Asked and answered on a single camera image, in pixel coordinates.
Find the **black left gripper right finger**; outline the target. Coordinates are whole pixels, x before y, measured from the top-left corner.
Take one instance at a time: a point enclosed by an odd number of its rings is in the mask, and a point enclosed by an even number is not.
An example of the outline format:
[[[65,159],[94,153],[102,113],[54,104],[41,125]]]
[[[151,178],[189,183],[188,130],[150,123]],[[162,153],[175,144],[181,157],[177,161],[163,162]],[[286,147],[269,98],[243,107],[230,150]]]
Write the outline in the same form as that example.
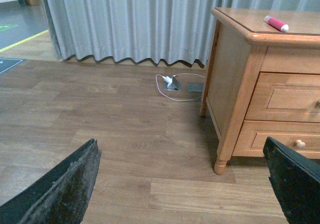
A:
[[[272,137],[263,154],[269,181],[290,224],[320,222],[320,166]]]

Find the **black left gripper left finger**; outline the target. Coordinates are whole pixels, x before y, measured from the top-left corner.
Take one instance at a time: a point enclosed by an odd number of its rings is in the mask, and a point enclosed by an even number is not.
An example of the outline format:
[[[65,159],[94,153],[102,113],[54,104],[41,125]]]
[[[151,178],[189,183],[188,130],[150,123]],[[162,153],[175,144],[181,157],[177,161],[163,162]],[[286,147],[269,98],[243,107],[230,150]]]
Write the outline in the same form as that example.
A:
[[[0,207],[2,224],[80,224],[96,183],[101,150],[88,140]]]

